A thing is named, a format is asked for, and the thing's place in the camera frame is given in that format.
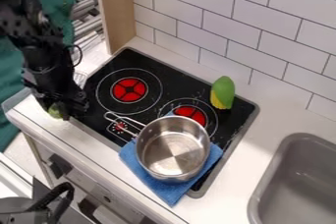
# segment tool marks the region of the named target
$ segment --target tile backsplash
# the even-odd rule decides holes
[[[336,121],[336,0],[134,0],[137,34]]]

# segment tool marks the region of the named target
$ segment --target green cloth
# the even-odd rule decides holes
[[[74,28],[69,19],[75,0],[39,0],[43,11],[52,23],[63,29],[65,44],[73,44]],[[22,53],[11,41],[0,39],[0,103],[11,97],[24,86],[21,82]],[[0,151],[3,152],[19,130],[7,121],[3,110],[0,110]]]

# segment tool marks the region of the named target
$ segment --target wooden cabinet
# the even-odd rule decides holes
[[[136,36],[133,0],[99,0],[106,45],[115,53]]]

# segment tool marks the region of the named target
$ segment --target pot handle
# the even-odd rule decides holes
[[[112,123],[114,123],[114,124],[118,124],[118,121],[122,121],[122,122],[124,122],[124,123],[127,124],[128,122],[126,122],[125,120],[128,120],[128,121],[131,121],[131,122],[137,124],[138,126],[141,126],[142,128],[145,127],[145,124],[143,124],[143,123],[141,123],[141,122],[139,122],[139,121],[137,121],[137,120],[134,120],[134,119],[129,118],[129,117],[120,117],[120,116],[118,116],[117,114],[115,114],[115,113],[113,113],[113,112],[111,112],[111,111],[106,112],[106,113],[104,114],[104,118],[105,118],[107,121],[110,121],[110,122],[112,122]],[[121,126],[118,126],[118,127],[121,128],[125,133],[131,135],[131,136],[134,137],[134,138],[136,138],[136,137],[138,136],[138,134],[139,134],[139,133],[133,133],[133,132],[131,132],[131,131],[129,131],[129,130],[123,128],[123,127],[121,127]]]

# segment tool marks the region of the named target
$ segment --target black stovetop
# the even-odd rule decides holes
[[[120,146],[132,136],[104,119],[107,111],[144,124],[172,114],[194,118],[206,128],[211,141],[225,151],[255,110],[255,105],[239,97],[231,110],[217,110],[209,102],[210,84],[132,49],[122,51],[90,77],[84,90],[90,107],[78,120]],[[134,132],[140,130],[130,121],[126,127]],[[207,175],[192,190],[199,190]]]

